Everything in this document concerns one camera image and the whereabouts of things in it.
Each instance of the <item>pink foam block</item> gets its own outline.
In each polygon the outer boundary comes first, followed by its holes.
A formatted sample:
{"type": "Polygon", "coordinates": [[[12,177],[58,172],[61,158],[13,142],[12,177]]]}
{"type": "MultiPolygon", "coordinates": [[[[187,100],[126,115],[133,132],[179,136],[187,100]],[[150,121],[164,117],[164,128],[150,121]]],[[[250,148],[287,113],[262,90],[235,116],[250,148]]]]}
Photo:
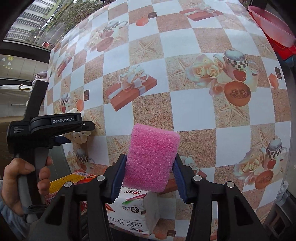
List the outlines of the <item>pink foam block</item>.
{"type": "Polygon", "coordinates": [[[176,132],[135,124],[123,186],[163,192],[179,144],[180,136],[176,132]]]}

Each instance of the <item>checkered tablecloth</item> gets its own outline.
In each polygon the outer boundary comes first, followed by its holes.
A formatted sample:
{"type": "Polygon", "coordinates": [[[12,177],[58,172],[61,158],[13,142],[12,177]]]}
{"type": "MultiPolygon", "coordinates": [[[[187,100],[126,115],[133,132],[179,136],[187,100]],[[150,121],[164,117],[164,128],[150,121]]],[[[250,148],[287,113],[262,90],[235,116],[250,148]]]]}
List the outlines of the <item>checkered tablecloth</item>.
{"type": "MultiPolygon", "coordinates": [[[[47,73],[46,114],[77,108],[96,125],[87,143],[63,145],[73,172],[103,174],[135,123],[172,130],[184,163],[233,181],[265,220],[288,161],[290,105],[274,51],[237,0],[117,0],[55,46],[47,73]]],[[[173,191],[159,208],[150,238],[185,240],[192,206],[173,191]]]]}

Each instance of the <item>pink bowl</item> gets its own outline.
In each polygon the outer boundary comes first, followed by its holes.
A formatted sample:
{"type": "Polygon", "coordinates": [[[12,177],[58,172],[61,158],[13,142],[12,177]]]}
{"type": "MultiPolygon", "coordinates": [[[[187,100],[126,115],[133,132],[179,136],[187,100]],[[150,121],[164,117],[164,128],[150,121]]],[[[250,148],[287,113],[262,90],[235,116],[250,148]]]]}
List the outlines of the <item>pink bowl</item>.
{"type": "Polygon", "coordinates": [[[285,47],[292,47],[296,38],[288,25],[272,13],[255,6],[249,6],[248,10],[262,30],[273,40],[285,47]]]}

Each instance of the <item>screw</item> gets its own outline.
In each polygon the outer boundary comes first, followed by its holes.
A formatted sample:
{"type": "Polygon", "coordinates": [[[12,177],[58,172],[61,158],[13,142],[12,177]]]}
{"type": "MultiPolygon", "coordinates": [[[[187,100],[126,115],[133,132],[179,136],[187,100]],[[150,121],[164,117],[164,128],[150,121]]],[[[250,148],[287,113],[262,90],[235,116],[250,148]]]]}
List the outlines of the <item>screw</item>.
{"type": "Polygon", "coordinates": [[[100,175],[100,176],[97,176],[96,179],[101,182],[105,180],[105,177],[103,175],[100,175]]]}
{"type": "Polygon", "coordinates": [[[66,182],[66,183],[64,184],[64,186],[65,186],[66,188],[69,188],[70,186],[72,186],[72,182],[66,182]]]}
{"type": "Polygon", "coordinates": [[[229,188],[233,188],[234,187],[234,183],[233,182],[227,182],[226,186],[229,188]]]}
{"type": "Polygon", "coordinates": [[[201,181],[202,180],[202,177],[200,176],[200,175],[195,175],[194,177],[193,177],[193,179],[195,180],[195,181],[201,181]]]}

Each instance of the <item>metal hook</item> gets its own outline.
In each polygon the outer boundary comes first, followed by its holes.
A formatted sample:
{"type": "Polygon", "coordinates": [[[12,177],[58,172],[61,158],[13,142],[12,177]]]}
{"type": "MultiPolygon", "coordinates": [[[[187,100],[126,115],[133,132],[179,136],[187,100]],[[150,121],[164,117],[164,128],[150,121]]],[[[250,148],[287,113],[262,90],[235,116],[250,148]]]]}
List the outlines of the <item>metal hook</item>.
{"type": "Polygon", "coordinates": [[[24,84],[19,85],[19,90],[24,91],[24,90],[31,90],[31,88],[21,88],[24,84]]]}

